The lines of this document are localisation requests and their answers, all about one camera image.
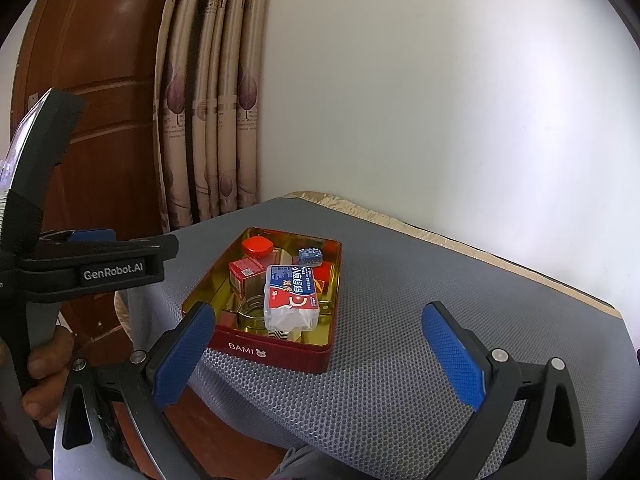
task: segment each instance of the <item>human hand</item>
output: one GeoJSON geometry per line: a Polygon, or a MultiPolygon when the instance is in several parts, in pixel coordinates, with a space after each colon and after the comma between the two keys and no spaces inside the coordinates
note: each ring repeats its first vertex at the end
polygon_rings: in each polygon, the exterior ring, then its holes
{"type": "Polygon", "coordinates": [[[53,428],[58,420],[58,407],[65,389],[74,338],[65,327],[56,325],[53,338],[46,345],[34,348],[29,355],[29,375],[38,385],[22,397],[24,411],[44,428],[53,428]]]}

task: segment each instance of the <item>gray textured surface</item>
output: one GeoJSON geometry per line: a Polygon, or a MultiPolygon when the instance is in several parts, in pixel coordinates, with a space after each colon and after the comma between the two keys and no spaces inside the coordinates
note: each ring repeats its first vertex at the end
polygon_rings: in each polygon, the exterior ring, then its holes
{"type": "MultiPolygon", "coordinates": [[[[441,300],[488,348],[520,361],[562,356],[585,429],[588,477],[599,478],[640,418],[640,368],[622,320],[468,256],[303,200],[276,199],[176,233],[163,283],[127,293],[134,342],[149,348],[245,228],[343,243],[338,325],[321,375],[207,351],[191,384],[225,422],[261,440],[300,440],[383,479],[424,478],[470,415],[422,338],[420,311],[441,300]]],[[[484,474],[506,452],[520,406],[484,474]]]]}

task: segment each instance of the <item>metal screw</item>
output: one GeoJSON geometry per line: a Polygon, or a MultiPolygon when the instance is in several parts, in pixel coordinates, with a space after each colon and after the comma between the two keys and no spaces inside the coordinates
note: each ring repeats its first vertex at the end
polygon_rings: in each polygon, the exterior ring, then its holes
{"type": "Polygon", "coordinates": [[[559,357],[554,357],[551,359],[551,365],[556,370],[564,370],[564,361],[562,361],[559,357]]]}
{"type": "Polygon", "coordinates": [[[129,356],[129,361],[138,365],[146,359],[146,352],[144,350],[136,350],[129,356]]]}
{"type": "Polygon", "coordinates": [[[502,348],[496,348],[491,352],[491,357],[499,363],[505,362],[509,358],[509,354],[505,352],[502,348]]]}
{"type": "Polygon", "coordinates": [[[79,372],[86,366],[86,360],[79,358],[74,361],[73,368],[76,372],[79,372]]]}

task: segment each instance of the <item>brown wooden door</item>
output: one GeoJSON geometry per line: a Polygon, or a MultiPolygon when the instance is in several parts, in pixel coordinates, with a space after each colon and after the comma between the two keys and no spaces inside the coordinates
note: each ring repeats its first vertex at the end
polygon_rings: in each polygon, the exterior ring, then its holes
{"type": "MultiPolygon", "coordinates": [[[[43,229],[161,233],[151,133],[156,43],[164,0],[38,0],[18,57],[12,131],[55,87],[86,104],[53,174],[43,229]]],[[[113,295],[63,313],[80,343],[118,325],[113,295]]]]}

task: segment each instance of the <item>red bottle cap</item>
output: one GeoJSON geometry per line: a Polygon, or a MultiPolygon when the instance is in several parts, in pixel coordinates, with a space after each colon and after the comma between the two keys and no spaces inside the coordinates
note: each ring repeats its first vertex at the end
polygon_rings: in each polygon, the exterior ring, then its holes
{"type": "Polygon", "coordinates": [[[242,250],[244,254],[252,258],[261,258],[273,251],[273,242],[267,240],[264,236],[252,236],[242,242],[242,250]]]}

